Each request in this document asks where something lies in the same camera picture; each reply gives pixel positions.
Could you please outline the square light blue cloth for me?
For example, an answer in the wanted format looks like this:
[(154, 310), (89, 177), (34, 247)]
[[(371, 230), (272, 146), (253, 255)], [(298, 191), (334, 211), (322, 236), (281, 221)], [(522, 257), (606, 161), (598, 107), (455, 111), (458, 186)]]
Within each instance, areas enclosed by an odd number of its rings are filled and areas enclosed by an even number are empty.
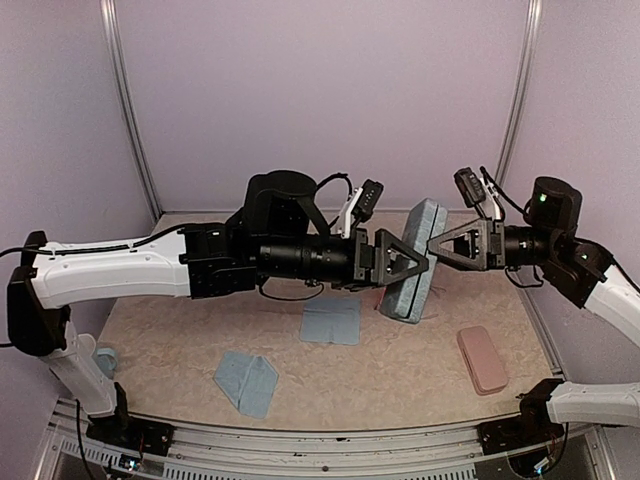
[(319, 297), (304, 308), (300, 340), (355, 346), (360, 342), (361, 301), (357, 297)]

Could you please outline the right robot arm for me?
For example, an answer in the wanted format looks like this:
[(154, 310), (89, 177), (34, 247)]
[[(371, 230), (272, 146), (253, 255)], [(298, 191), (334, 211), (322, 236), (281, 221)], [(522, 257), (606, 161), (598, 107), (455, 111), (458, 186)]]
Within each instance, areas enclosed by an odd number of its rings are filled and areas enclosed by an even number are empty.
[[(600, 317), (632, 343), (639, 341), (639, 287), (601, 244), (577, 237), (581, 193), (565, 181), (540, 176), (525, 208), (524, 225), (504, 221), (507, 197), (488, 176), (458, 171), (454, 180), (478, 219), (431, 238), (429, 252), (461, 271), (515, 271), (534, 266), (538, 282), (548, 282), (579, 309)], [(545, 379), (520, 400), (511, 426), (523, 444), (535, 442), (550, 425), (591, 423), (636, 427), (639, 386), (577, 384)]]

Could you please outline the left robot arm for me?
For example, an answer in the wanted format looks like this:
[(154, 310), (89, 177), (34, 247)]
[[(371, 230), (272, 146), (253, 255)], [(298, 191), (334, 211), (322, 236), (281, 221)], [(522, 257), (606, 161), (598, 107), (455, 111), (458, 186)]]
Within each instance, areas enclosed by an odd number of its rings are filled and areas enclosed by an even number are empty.
[(206, 299), (260, 289), (272, 278), (361, 291), (428, 269), (425, 255), (387, 230), (364, 229), (382, 193), (367, 181), (334, 232), (316, 205), (319, 183), (275, 170), (253, 176), (224, 222), (183, 223), (146, 238), (71, 245), (31, 233), (6, 289), (10, 344), (45, 361), (90, 420), (121, 445), (140, 434), (123, 388), (109, 379), (71, 322), (75, 303), (135, 296)]

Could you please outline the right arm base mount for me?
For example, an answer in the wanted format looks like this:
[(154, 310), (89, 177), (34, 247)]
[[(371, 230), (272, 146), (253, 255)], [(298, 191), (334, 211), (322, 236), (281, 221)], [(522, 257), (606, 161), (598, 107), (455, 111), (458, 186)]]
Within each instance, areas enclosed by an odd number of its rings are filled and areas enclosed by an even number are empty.
[(559, 378), (543, 379), (521, 396), (518, 414), (480, 423), (477, 432), (483, 454), (508, 452), (561, 438), (566, 428), (550, 419), (546, 403), (563, 383)]

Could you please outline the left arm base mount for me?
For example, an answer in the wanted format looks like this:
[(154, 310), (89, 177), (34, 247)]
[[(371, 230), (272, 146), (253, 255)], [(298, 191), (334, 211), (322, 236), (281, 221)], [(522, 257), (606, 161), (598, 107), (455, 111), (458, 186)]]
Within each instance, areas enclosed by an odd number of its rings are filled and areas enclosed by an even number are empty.
[(87, 436), (105, 444), (135, 450), (140, 454), (166, 457), (172, 444), (175, 427), (166, 422), (148, 420), (129, 414), (126, 393), (114, 384), (116, 406), (111, 415), (89, 416)]

